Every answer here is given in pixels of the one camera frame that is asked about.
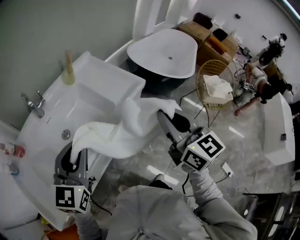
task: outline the red bottle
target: red bottle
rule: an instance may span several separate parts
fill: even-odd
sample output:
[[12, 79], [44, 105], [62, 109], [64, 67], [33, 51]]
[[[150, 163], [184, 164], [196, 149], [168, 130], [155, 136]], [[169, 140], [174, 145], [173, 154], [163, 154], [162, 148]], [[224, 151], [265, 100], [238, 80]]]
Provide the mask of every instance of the red bottle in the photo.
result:
[[25, 149], [23, 147], [10, 142], [0, 142], [0, 150], [2, 150], [6, 155], [11, 155], [17, 158], [23, 158], [25, 156]]

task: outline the white towel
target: white towel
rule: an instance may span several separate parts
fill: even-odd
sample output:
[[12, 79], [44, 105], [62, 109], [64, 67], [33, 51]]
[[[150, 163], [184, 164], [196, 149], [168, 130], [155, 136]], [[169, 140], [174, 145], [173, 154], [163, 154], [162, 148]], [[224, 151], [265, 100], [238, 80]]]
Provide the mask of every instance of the white towel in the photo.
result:
[[121, 109], [120, 124], [90, 122], [77, 129], [70, 162], [76, 164], [78, 153], [85, 148], [111, 158], [133, 156], [159, 134], [158, 110], [163, 110], [172, 119], [175, 109], [180, 107], [174, 100], [126, 99]]
[[214, 97], [226, 98], [228, 93], [233, 91], [230, 83], [224, 79], [219, 78], [217, 75], [204, 75], [203, 77], [209, 94]]

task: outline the white sink basin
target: white sink basin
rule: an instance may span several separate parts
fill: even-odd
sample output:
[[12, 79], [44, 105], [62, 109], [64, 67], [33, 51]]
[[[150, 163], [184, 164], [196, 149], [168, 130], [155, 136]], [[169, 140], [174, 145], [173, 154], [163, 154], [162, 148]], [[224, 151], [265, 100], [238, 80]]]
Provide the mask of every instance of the white sink basin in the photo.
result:
[[[15, 180], [58, 230], [63, 229], [67, 214], [54, 208], [55, 196], [50, 192], [56, 156], [81, 125], [91, 121], [118, 122], [120, 104], [128, 97], [139, 98], [145, 84], [142, 78], [94, 58], [89, 52], [73, 67], [75, 84], [67, 86], [59, 77], [44, 94], [44, 117], [39, 119], [31, 113], [17, 140], [25, 146], [26, 155]], [[65, 129], [71, 133], [68, 140], [61, 137]], [[110, 161], [109, 157], [89, 151], [88, 177], [95, 177], [97, 183]]]
[[153, 73], [188, 78], [195, 73], [197, 43], [184, 32], [164, 29], [131, 44], [127, 54], [137, 65]]

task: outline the robotic arm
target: robotic arm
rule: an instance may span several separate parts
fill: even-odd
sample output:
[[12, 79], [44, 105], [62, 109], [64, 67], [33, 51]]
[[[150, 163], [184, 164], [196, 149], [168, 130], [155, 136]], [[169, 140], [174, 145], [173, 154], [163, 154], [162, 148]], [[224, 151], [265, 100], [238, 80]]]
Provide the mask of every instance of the robotic arm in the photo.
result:
[[[170, 119], [163, 111], [157, 113], [158, 122], [166, 136], [172, 141], [169, 154], [176, 165], [182, 162], [201, 172], [224, 151], [220, 139], [203, 128], [191, 130], [187, 118], [175, 113]], [[70, 163], [72, 142], [55, 159], [55, 174], [52, 191], [55, 193], [57, 209], [70, 213], [85, 213], [91, 194], [92, 180], [86, 179], [88, 150], [83, 149], [76, 165]]]

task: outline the black and white marker cube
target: black and white marker cube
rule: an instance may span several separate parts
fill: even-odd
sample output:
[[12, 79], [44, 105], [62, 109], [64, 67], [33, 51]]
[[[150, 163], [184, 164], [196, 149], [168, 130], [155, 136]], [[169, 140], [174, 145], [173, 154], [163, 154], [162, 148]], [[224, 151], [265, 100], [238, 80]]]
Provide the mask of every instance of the black and white marker cube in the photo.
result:
[[185, 149], [181, 161], [201, 172], [225, 150], [217, 135], [210, 131]]
[[52, 185], [55, 207], [63, 212], [85, 213], [90, 193], [85, 186]]

